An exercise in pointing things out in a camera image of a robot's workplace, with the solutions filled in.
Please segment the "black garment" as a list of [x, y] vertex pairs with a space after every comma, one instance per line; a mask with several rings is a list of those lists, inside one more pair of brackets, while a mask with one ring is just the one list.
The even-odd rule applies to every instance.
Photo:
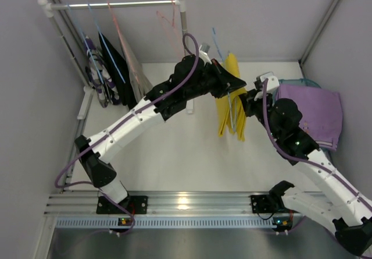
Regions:
[[117, 88], [122, 105], [128, 106], [129, 109], [134, 108], [137, 101], [130, 84], [126, 60], [102, 33], [99, 33], [99, 42], [105, 66]]

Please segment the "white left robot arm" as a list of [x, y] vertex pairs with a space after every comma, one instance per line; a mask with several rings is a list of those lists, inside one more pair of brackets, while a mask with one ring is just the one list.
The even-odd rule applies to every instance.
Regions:
[[111, 164], [116, 154], [144, 131], [184, 110], [187, 101], [205, 94], [222, 98], [245, 86], [245, 81], [215, 59], [205, 62], [188, 55], [175, 65], [166, 81], [154, 86], [121, 119], [93, 136], [78, 137], [78, 160], [91, 184], [114, 203], [122, 204], [129, 194]]

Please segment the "grey beige garment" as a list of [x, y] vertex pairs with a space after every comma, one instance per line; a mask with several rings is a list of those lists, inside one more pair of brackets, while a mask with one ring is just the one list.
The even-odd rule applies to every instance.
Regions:
[[150, 90], [152, 90], [153, 85], [145, 76], [142, 65], [134, 55], [121, 30], [118, 30], [118, 35], [121, 44], [121, 51], [127, 62], [130, 84], [134, 92], [134, 97], [136, 101], [139, 102]]

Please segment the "yellow garment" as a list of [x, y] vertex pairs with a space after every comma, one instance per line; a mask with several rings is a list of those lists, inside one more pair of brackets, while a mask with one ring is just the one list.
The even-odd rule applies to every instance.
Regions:
[[233, 114], [237, 115], [237, 131], [234, 132], [230, 124], [230, 108], [228, 105], [227, 96], [221, 99], [216, 99], [217, 115], [218, 115], [218, 132], [219, 137], [223, 137], [225, 134], [225, 129], [234, 135], [237, 135], [238, 141], [245, 141], [245, 126], [246, 126], [246, 116], [242, 106], [242, 101], [240, 96], [246, 93], [245, 87], [240, 88], [233, 93], [230, 93], [233, 106]]

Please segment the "white clothes rack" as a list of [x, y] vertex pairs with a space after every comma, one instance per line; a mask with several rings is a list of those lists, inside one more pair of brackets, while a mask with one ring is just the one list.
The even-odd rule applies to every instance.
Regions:
[[[177, 24], [178, 30], [181, 35], [181, 39], [184, 34], [188, 32], [187, 30], [187, 15], [186, 15], [186, 4], [185, 0], [175, 0], [176, 2], [176, 8], [179, 9], [180, 13], [180, 24]], [[90, 12], [93, 12], [94, 9], [99, 9], [99, 8], [105, 8], [108, 9], [108, 3], [81, 3], [81, 4], [56, 4], [56, 3], [50, 3], [48, 0], [38, 0], [39, 6], [42, 8], [44, 11], [46, 17], [49, 19], [51, 24], [53, 25], [58, 37], [61, 39], [63, 45], [66, 48], [67, 53], [69, 54], [70, 59], [74, 63], [76, 70], [80, 76], [80, 78], [83, 81], [84, 84], [84, 98], [81, 104], [81, 108], [79, 110], [79, 113], [77, 115], [77, 118], [79, 120], [84, 120], [86, 117], [90, 115], [91, 111], [97, 111], [99, 107], [101, 107], [99, 101], [98, 101], [98, 96], [96, 94], [95, 89], [93, 88], [92, 84], [90, 83], [88, 79], [88, 75], [85, 72], [85, 68], [88, 67], [88, 58], [85, 55], [84, 52], [84, 45], [83, 41], [81, 39], [80, 33], [78, 34], [78, 39], [77, 39], [77, 45], [82, 47], [83, 50], [83, 63], [80, 64], [72, 50], [72, 47], [70, 46], [69, 42], [67, 41], [67, 38], [63, 34], [61, 28], [59, 27], [56, 19], [55, 19], [55, 12], [61, 11], [61, 10], [67, 10], [67, 6], [69, 5], [72, 9], [78, 10], [78, 9], [86, 9]], [[110, 3], [112, 10], [113, 8], [129, 8], [129, 7], [142, 7], [142, 6], [157, 6], [157, 5], [171, 5], [170, 0], [165, 0], [165, 1], [143, 1], [143, 2], [118, 2], [118, 3]], [[95, 46], [102, 51], [100, 42], [99, 42], [99, 33], [102, 33], [102, 30], [100, 28], [100, 25], [98, 24], [97, 18], [95, 15], [93, 15], [93, 21], [95, 24], [95, 27], [98, 32], [98, 42], [93, 42]], [[116, 27], [114, 30], [114, 34], [118, 36]], [[124, 112], [128, 111], [129, 108], [126, 105], [122, 105], [120, 103], [119, 105], [113, 105], [109, 104], [107, 109], [112, 109], [116, 108], [117, 110]]]

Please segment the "purple white patterned garment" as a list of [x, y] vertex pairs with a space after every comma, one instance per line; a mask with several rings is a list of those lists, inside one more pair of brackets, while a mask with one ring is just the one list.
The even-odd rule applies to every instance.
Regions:
[[121, 103], [119, 93], [105, 66], [101, 51], [87, 35], [84, 36], [83, 45], [88, 58], [85, 72], [96, 91], [101, 107], [106, 108], [109, 104], [119, 105]]

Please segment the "aluminium mounting rail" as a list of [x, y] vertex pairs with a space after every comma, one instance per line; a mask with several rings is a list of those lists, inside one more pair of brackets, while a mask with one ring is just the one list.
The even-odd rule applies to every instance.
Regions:
[[334, 230], [333, 220], [342, 218], [349, 226], [361, 223], [353, 198], [335, 205], [321, 193], [289, 189], [287, 208], [276, 208], [266, 194], [133, 192], [125, 211], [94, 192], [65, 192], [49, 196], [44, 215], [57, 228], [136, 229], [177, 228], [263, 228], [288, 231], [303, 216]]

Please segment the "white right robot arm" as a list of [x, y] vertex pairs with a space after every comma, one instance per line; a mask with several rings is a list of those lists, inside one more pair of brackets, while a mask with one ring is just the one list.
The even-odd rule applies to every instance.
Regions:
[[299, 126], [302, 114], [287, 98], [273, 102], [271, 94], [251, 90], [240, 96], [247, 117], [266, 129], [279, 155], [304, 174], [327, 198], [320, 201], [291, 182], [271, 188], [275, 208], [294, 210], [332, 233], [349, 253], [361, 257], [371, 247], [371, 199], [349, 182], [320, 146]]

